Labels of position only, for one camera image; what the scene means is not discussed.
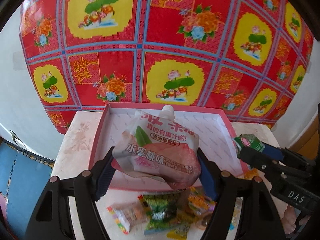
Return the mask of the right hand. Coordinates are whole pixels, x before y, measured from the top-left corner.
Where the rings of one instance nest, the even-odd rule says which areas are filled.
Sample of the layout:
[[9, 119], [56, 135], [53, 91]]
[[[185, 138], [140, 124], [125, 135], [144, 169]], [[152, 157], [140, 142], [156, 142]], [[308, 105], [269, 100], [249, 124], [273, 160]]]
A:
[[295, 208], [292, 207], [291, 205], [288, 205], [284, 212], [284, 216], [281, 219], [284, 232], [286, 235], [289, 235], [290, 233], [294, 232], [294, 230], [296, 229], [296, 221], [297, 221], [297, 216], [295, 213]]

